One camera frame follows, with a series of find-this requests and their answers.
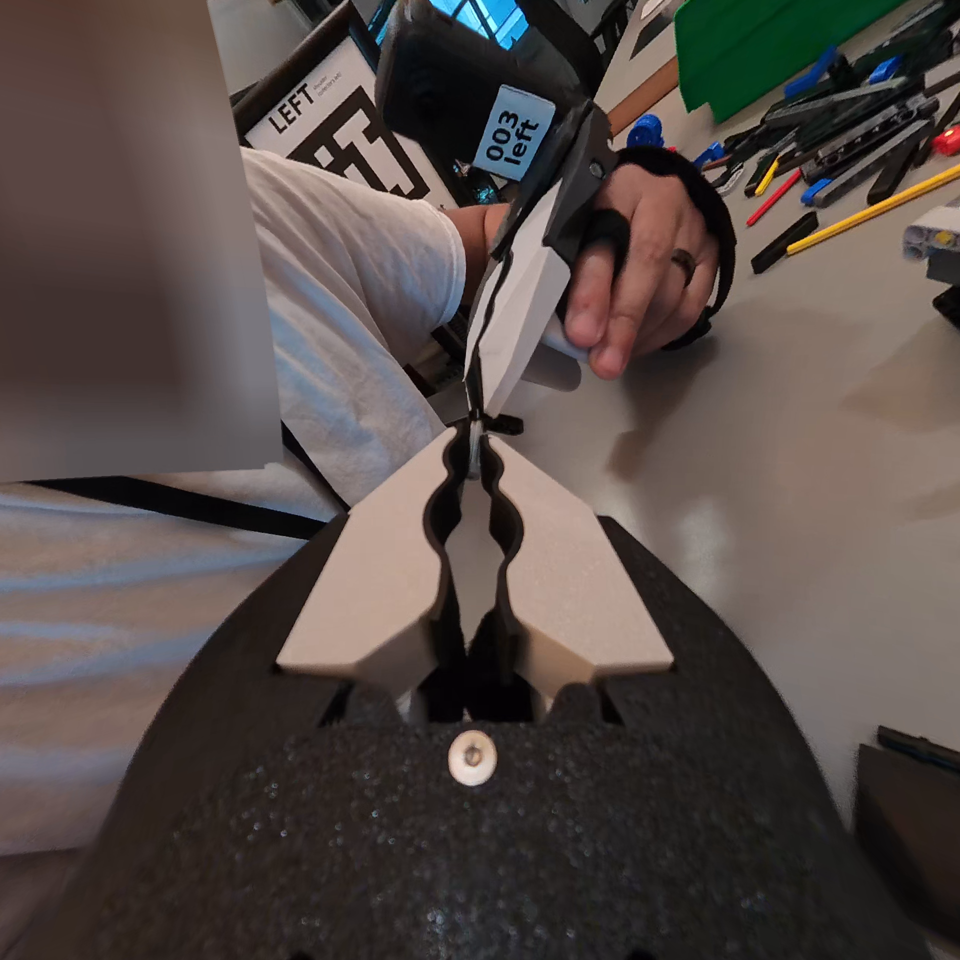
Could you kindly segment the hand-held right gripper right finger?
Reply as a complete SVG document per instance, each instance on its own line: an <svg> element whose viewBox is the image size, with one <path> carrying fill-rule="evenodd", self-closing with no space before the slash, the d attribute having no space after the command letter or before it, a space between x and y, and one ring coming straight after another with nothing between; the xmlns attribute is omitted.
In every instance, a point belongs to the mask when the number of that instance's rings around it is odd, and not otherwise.
<svg viewBox="0 0 960 960"><path fill-rule="evenodd" d="M592 507L513 450L483 438L490 505L514 510L505 588L521 628L514 669L540 695L662 673L674 656Z"/></svg>

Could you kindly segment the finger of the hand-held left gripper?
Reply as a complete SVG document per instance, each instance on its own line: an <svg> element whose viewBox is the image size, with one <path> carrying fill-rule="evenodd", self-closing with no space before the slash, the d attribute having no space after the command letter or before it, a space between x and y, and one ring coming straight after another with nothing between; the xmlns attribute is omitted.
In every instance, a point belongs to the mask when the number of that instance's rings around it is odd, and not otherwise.
<svg viewBox="0 0 960 960"><path fill-rule="evenodd" d="M479 354L482 336L486 330L501 282L501 262L490 259L471 306L469 327L465 346L463 384L466 393L467 409L470 412L483 412L484 387L482 362Z"/></svg>
<svg viewBox="0 0 960 960"><path fill-rule="evenodd" d="M535 205L513 235L477 304L479 410L497 417L522 378L562 392L575 389L575 359L541 345L570 281L570 267L543 243L560 185Z"/></svg>

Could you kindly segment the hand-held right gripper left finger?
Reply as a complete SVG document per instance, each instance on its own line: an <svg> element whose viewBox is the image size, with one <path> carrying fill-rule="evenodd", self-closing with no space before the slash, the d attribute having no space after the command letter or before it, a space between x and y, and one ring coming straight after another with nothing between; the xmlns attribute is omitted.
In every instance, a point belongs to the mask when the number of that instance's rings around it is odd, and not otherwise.
<svg viewBox="0 0 960 960"><path fill-rule="evenodd" d="M466 649L447 541L462 520L471 426L445 429L354 506L275 665L464 717Z"/></svg>

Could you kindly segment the person's left forearm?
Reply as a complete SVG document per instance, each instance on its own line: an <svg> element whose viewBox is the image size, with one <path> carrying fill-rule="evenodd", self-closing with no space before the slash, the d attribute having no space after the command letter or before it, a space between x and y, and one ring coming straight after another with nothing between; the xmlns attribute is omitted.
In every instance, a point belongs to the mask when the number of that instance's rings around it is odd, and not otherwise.
<svg viewBox="0 0 960 960"><path fill-rule="evenodd" d="M443 209L459 235L464 253L461 306L471 306L491 262L491 249L510 211L505 202Z"/></svg>

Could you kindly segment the person's left hand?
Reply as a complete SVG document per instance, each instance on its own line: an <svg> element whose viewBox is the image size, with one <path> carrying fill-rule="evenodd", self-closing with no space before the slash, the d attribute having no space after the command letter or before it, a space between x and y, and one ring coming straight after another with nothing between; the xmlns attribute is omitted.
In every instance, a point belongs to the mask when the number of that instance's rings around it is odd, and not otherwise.
<svg viewBox="0 0 960 960"><path fill-rule="evenodd" d="M697 324L714 293L719 246L673 175L622 166L596 206L628 221L627 254L618 272L608 244L578 256L563 325L569 342L587 351L594 375L614 380L635 357L659 351Z"/></svg>

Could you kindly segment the black white printed sign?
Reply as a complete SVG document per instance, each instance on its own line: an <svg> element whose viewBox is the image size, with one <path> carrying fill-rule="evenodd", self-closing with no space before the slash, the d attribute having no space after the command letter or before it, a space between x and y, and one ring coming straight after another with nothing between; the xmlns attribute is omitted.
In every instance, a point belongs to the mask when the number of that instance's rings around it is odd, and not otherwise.
<svg viewBox="0 0 960 960"><path fill-rule="evenodd" d="M241 145L438 209L472 204L455 172L386 126L378 60L359 12L342 2L234 106Z"/></svg>

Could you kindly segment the person's white shirt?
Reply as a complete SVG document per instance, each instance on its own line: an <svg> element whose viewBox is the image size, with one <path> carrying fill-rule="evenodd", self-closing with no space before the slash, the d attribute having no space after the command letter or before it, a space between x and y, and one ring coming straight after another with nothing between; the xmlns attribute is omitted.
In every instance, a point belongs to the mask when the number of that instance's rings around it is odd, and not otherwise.
<svg viewBox="0 0 960 960"><path fill-rule="evenodd" d="M465 248L425 200L242 160L282 419L355 503L444 430L403 367L460 306ZM303 545L2 486L2 856L90 841L186 665Z"/></svg>

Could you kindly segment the green plastic bin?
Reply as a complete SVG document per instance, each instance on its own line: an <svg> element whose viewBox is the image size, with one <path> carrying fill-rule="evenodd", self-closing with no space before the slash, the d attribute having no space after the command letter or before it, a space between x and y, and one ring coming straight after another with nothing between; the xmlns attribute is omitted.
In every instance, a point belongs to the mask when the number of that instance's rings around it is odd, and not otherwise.
<svg viewBox="0 0 960 960"><path fill-rule="evenodd" d="M687 1L674 16L678 90L725 121L900 1Z"/></svg>

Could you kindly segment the pile of long toy beams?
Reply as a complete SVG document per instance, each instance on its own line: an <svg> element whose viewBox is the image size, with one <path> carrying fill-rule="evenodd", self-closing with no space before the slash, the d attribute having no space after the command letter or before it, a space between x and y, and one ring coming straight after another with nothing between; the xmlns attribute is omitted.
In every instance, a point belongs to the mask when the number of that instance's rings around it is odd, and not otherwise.
<svg viewBox="0 0 960 960"><path fill-rule="evenodd" d="M925 4L855 58L829 48L755 125L712 142L693 162L723 196L742 186L756 198L763 184L789 175L783 189L804 183L801 203L820 210L878 176L868 198L877 203L929 154L947 124L940 117L958 111L958 101L940 105L958 70L930 79L942 65L958 66L958 2Z"/></svg>

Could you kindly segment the dark flat board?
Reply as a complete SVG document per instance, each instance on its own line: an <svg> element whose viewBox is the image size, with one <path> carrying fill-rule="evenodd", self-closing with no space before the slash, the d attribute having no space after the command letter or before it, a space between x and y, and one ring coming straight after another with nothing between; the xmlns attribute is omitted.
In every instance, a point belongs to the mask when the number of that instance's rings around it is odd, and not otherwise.
<svg viewBox="0 0 960 960"><path fill-rule="evenodd" d="M959 943L959 752L890 726L856 757L853 829L903 912Z"/></svg>

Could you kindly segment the partly built toy vehicle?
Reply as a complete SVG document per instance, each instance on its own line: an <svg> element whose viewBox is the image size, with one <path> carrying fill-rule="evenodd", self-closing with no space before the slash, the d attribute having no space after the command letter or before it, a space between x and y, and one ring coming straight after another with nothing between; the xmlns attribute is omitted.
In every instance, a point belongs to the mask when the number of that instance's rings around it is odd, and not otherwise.
<svg viewBox="0 0 960 960"><path fill-rule="evenodd" d="M959 329L959 198L933 207L906 227L902 253L926 263L926 277L946 284L932 301L933 308Z"/></svg>

